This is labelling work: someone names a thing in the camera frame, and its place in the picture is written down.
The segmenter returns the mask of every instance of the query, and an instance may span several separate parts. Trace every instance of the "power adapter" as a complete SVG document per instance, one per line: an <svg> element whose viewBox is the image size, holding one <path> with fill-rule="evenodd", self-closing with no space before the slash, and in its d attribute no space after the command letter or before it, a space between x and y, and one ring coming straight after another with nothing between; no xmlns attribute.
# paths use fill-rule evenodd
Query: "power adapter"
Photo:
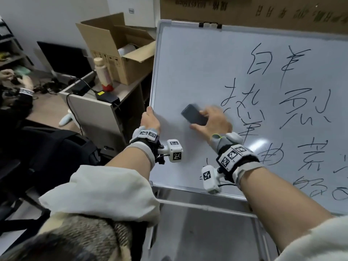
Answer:
<svg viewBox="0 0 348 261"><path fill-rule="evenodd" d="M100 92L95 92L95 97L97 98L97 100L100 100L106 103L111 103L112 106L114 107L118 106L121 103L119 97L117 97L111 92L105 92L103 90Z"/></svg>

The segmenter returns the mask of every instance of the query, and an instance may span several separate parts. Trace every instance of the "cardboard box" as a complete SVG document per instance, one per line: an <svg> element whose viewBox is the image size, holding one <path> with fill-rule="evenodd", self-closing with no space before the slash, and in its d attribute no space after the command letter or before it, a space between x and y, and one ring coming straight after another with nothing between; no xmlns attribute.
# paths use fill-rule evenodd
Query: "cardboard box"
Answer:
<svg viewBox="0 0 348 261"><path fill-rule="evenodd" d="M162 19L348 34L348 0L160 0Z"/></svg>
<svg viewBox="0 0 348 261"><path fill-rule="evenodd" d="M93 57L102 57L112 79L130 85L150 73L156 42L146 30L125 26L123 13L95 18L76 26ZM137 50L120 56L118 49L134 44Z"/></svg>

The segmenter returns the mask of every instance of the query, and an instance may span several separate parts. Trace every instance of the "white sleeve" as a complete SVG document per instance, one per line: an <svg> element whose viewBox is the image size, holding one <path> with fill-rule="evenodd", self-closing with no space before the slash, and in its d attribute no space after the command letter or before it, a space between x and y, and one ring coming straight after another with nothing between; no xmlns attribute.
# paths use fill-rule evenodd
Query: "white sleeve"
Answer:
<svg viewBox="0 0 348 261"><path fill-rule="evenodd" d="M348 216L332 218L288 245L276 261L348 260Z"/></svg>
<svg viewBox="0 0 348 261"><path fill-rule="evenodd" d="M110 218L114 221L159 222L159 202L149 182L137 171L105 166L80 166L70 182L39 198L52 211Z"/></svg>

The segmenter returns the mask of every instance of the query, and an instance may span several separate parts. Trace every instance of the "whiteboard clip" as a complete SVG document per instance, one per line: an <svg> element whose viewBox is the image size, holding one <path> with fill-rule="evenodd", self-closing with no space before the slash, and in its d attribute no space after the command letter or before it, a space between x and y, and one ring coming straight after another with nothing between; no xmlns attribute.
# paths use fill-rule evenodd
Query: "whiteboard clip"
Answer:
<svg viewBox="0 0 348 261"><path fill-rule="evenodd" d="M214 22L201 22L198 24L198 27L201 28L211 28L211 29L222 29L222 24Z"/></svg>

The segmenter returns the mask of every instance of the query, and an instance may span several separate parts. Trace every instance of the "computer monitor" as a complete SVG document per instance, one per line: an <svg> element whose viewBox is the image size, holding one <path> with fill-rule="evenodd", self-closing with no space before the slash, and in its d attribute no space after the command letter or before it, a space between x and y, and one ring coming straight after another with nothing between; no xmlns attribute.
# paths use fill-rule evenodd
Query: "computer monitor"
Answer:
<svg viewBox="0 0 348 261"><path fill-rule="evenodd" d="M38 45L55 72L82 78L92 71L81 48L38 41Z"/></svg>

